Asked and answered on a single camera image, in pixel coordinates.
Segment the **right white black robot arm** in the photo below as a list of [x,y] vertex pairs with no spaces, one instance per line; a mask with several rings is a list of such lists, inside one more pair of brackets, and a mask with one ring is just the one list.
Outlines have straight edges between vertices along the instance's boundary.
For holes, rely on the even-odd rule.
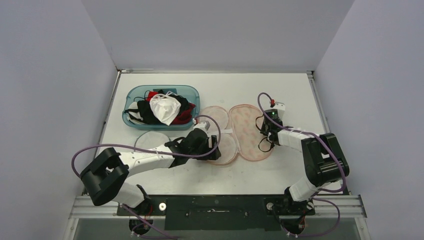
[[293,127],[284,127],[277,109],[263,112],[260,133],[266,136],[272,146],[284,146],[300,152],[303,156],[305,174],[285,190],[289,197],[283,199],[282,207],[290,215],[303,207],[318,192],[335,193],[325,189],[330,183],[342,181],[341,191],[346,187],[350,167],[333,133],[317,135]]

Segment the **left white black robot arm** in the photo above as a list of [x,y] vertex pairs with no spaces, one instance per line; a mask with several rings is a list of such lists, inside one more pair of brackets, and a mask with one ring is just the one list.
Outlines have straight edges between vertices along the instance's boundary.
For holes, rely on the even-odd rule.
[[127,205],[136,215],[149,210],[148,194],[139,184],[130,184],[128,177],[155,170],[170,169],[187,163],[189,159],[214,161],[221,157],[221,136],[208,135],[195,128],[187,136],[179,137],[155,148],[118,152],[116,145],[107,144],[79,174],[94,206],[109,202]]

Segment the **peach floral padded bra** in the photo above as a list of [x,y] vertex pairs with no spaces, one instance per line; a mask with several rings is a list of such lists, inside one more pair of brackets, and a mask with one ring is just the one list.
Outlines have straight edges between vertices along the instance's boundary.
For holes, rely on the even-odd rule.
[[200,118],[210,123],[209,135],[217,135],[218,130],[221,132],[218,146],[221,157],[209,160],[209,164],[226,166],[238,157],[249,162],[259,162],[271,155],[271,144],[258,130],[263,123],[263,114],[259,108],[250,104],[238,104],[230,110],[221,106],[208,106],[200,114],[210,116],[218,123],[215,125],[208,118]]

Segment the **white satin bra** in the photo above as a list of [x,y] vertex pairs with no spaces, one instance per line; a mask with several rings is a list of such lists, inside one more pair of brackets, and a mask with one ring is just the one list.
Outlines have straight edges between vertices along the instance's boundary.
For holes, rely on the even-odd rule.
[[149,101],[153,115],[167,126],[171,125],[181,108],[181,103],[175,96],[173,92],[168,91],[166,94],[158,93],[154,95]]

